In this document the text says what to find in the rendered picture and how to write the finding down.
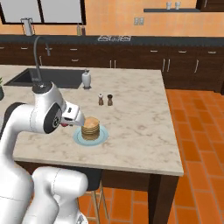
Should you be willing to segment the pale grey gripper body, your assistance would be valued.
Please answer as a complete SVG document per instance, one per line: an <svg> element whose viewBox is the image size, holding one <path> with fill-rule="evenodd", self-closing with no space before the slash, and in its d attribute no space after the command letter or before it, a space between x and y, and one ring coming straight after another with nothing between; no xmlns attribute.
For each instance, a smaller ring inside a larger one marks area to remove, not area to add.
<svg viewBox="0 0 224 224"><path fill-rule="evenodd" d="M83 126L85 117L79 107L71 107L62 114L61 122L68 125Z"/></svg>

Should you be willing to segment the dark wooden dining counter base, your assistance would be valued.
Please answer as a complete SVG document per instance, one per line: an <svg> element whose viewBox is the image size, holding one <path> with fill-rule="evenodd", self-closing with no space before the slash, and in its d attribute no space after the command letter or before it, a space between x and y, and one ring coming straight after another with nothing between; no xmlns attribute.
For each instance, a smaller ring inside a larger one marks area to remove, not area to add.
<svg viewBox="0 0 224 224"><path fill-rule="evenodd" d="M53 167L81 168L60 164ZM179 176L102 170L101 181L106 187L148 192L149 224L167 224Z"/></svg>

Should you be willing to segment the stack of pancakes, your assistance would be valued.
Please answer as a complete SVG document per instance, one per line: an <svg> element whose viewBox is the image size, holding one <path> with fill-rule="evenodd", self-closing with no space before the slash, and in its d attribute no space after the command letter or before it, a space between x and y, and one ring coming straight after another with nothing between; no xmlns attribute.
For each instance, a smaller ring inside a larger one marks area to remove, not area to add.
<svg viewBox="0 0 224 224"><path fill-rule="evenodd" d="M81 135L85 140L95 140L100 135L100 121L92 116L85 119L81 127Z"/></svg>

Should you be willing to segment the pale blue plate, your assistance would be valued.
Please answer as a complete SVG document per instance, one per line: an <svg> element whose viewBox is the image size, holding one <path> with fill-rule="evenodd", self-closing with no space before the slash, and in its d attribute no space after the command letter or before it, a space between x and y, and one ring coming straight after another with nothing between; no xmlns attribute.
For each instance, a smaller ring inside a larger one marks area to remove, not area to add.
<svg viewBox="0 0 224 224"><path fill-rule="evenodd" d="M73 134L73 140L83 146L96 146L99 144L104 143L109 137L109 133L107 129L104 126L100 126L100 135L97 139L95 140L85 140L82 135L81 135L81 127L78 127L74 134Z"/></svg>

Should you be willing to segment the white soap dispenser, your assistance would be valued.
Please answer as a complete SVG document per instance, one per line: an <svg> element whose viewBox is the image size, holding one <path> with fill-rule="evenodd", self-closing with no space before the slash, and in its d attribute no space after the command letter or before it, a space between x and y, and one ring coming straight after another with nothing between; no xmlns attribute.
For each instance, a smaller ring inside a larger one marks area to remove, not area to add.
<svg viewBox="0 0 224 224"><path fill-rule="evenodd" d="M82 79L83 87L85 89L91 88L91 74L88 70L85 70L85 72L81 76L81 79Z"/></svg>

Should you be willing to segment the dark sink basin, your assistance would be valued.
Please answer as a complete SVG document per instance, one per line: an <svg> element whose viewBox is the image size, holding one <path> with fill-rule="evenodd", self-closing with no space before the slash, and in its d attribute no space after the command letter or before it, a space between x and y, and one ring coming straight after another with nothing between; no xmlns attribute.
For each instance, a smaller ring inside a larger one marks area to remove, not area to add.
<svg viewBox="0 0 224 224"><path fill-rule="evenodd" d="M82 83L84 70L70 69L41 69L41 78L43 81L52 81L58 88L78 89ZM5 86L31 87L32 78L37 77L36 68L27 68L19 73L13 79L5 83Z"/></svg>

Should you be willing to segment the wooden stool with dark seat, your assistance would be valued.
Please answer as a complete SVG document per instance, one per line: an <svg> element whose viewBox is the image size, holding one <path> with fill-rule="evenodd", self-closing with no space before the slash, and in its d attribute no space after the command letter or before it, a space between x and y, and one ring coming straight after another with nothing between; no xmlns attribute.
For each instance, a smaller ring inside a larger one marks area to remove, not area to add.
<svg viewBox="0 0 224 224"><path fill-rule="evenodd" d="M106 205L105 195L102 186L102 169L84 168L78 169L78 172L82 172L87 176L88 187L85 192L86 195L90 195L94 206L94 217L87 217L89 221L95 221L96 224L100 222L100 207L103 206L106 218L109 217L108 209Z"/></svg>

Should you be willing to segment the dark grey curved tap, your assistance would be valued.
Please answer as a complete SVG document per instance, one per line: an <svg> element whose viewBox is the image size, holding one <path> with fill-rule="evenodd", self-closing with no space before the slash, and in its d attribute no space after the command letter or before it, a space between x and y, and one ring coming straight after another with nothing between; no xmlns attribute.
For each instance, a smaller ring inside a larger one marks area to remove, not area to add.
<svg viewBox="0 0 224 224"><path fill-rule="evenodd" d="M50 51L49 45L46 42L46 40L42 36L37 36L34 40L34 45L33 45L33 55L34 55L36 69L37 69L37 76L38 76L37 82L42 82L41 72L40 72L39 63L38 63L38 56L37 56L37 45L38 45L38 42L40 39L44 40L45 47L47 50L47 56L51 56L51 51Z"/></svg>

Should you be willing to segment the dark wooden cupboard run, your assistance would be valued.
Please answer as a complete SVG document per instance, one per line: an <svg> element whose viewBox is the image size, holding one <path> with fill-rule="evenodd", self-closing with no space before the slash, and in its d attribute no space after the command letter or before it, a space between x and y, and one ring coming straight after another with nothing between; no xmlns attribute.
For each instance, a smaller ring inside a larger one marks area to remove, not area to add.
<svg viewBox="0 0 224 224"><path fill-rule="evenodd" d="M100 36L45 35L38 63L53 67L150 69L168 89L211 90L224 95L224 38L136 37L100 42ZM0 35L0 65L33 65L35 37Z"/></svg>

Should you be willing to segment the hob with grey grates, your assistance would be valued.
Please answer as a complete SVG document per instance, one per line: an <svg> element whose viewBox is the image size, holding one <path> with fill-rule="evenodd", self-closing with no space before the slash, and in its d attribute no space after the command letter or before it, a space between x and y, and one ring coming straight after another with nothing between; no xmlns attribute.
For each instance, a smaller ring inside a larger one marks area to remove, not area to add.
<svg viewBox="0 0 224 224"><path fill-rule="evenodd" d="M120 35L101 35L97 41L100 42L130 42L131 36L120 36Z"/></svg>

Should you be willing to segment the white paper towel holder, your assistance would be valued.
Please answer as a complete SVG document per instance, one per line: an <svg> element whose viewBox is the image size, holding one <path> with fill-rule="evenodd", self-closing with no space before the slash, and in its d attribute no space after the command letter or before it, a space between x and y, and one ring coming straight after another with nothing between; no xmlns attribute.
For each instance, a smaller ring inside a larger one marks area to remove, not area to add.
<svg viewBox="0 0 224 224"><path fill-rule="evenodd" d="M20 19L20 22L23 27L24 35L26 36L33 36L35 34L33 25L32 25L32 18L31 17L24 17Z"/></svg>

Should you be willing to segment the window with black frame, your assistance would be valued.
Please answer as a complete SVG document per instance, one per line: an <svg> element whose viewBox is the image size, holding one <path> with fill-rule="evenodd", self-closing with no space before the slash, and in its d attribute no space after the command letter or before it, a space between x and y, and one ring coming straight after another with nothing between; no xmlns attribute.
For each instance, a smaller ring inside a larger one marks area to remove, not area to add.
<svg viewBox="0 0 224 224"><path fill-rule="evenodd" d="M3 24L20 24L31 18L35 25L77 25L86 23L84 0L0 0Z"/></svg>

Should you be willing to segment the dark wall shelf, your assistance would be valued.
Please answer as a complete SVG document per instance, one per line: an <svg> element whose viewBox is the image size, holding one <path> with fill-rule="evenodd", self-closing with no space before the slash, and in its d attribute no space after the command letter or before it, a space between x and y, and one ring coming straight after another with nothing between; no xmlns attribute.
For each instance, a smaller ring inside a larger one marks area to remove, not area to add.
<svg viewBox="0 0 224 224"><path fill-rule="evenodd" d="M143 9L143 12L147 13L199 13L200 10L193 9L193 8L180 8L178 10L176 9Z"/></svg>

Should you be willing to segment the dark wooden wall cupboard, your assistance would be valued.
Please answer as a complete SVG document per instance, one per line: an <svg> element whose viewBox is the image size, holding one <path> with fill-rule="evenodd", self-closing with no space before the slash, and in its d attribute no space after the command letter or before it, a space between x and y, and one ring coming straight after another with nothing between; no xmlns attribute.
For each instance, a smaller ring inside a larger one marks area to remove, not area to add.
<svg viewBox="0 0 224 224"><path fill-rule="evenodd" d="M224 12L224 0L197 0L196 9L202 12Z"/></svg>

